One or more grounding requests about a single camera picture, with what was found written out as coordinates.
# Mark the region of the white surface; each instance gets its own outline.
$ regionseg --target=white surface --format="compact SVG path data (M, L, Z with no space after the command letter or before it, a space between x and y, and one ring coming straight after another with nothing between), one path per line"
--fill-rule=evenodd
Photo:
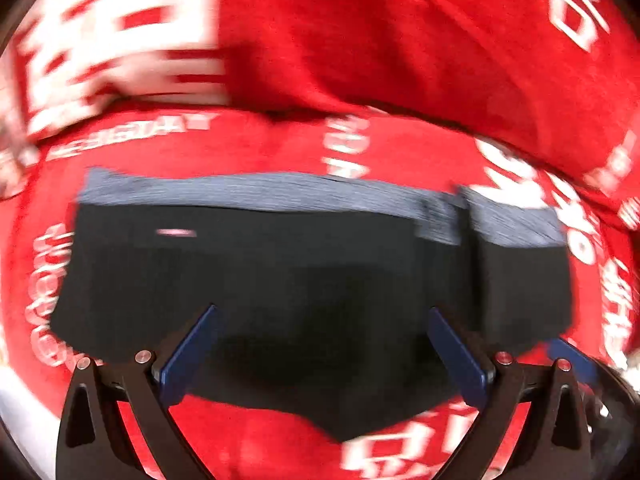
M0 416L36 473L54 480L60 420L5 366L0 366Z

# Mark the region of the folded black fabric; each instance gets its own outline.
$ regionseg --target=folded black fabric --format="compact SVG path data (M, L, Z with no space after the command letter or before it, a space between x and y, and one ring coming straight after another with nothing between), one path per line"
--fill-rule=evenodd
M337 440L455 393L426 337L429 306L447 306L511 351L557 335L570 318L568 272L550 275L567 265L551 209L536 217L470 194L299 174L115 177L126 192L104 180L102 195L82 192L52 329L97 358L130 360L214 303L223 336L193 393L297 413ZM140 189L152 192L140 198ZM119 205L95 205L100 196ZM513 232L487 236L504 219L487 206L509 222L524 215L519 246L505 244Z

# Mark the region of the metal pin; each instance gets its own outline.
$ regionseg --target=metal pin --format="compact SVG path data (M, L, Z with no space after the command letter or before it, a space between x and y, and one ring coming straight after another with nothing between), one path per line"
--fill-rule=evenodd
M560 368L563 372L568 372L571 370L571 363L566 359L558 359L558 368Z
M136 362L141 365L148 363L149 359L151 359L151 352L149 350L141 350L136 354Z
M91 364L91 359L89 359L88 357L83 357L81 359L78 359L76 366L78 367L78 370L85 370L86 368L89 367L90 364Z
M513 357L511 357L511 354L508 352L498 352L495 355L495 360L501 365L510 365L513 363Z

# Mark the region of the black boxer briefs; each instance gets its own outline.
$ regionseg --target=black boxer briefs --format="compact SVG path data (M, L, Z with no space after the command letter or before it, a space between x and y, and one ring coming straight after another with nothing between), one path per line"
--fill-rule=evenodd
M243 186L252 181L245 177L244 184L234 181L233 200L242 202ZM298 191L307 177L321 178L292 177ZM246 208L216 207L217 178L205 186L192 181L206 189L211 205L123 203L162 203L172 195L162 198L157 189L153 198L129 196L118 205L81 203L52 329L96 358L130 360L214 303L222 337L193 393L297 413L342 441L455 393L426 336L429 306L444 304L514 352L558 335L571 321L566 248L552 210L536 217L510 206L491 209L493 203L468 191L466 200L432 196L447 213L426 212L428 222L376 212L385 210L379 204L368 211L283 212L252 209L252 198ZM165 189L184 184L158 182ZM321 187L344 194L336 189L348 183L335 184ZM429 200L422 206L439 207ZM491 233L492 222L505 221L521 235L514 242L510 232ZM443 232L455 227L455 237L437 233L443 223Z

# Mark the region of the small pink logo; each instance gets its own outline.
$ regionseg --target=small pink logo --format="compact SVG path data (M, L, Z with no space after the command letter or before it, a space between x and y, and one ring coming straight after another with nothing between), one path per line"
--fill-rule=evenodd
M195 238L196 231L191 229L156 229L156 233L161 236L175 236L178 238Z

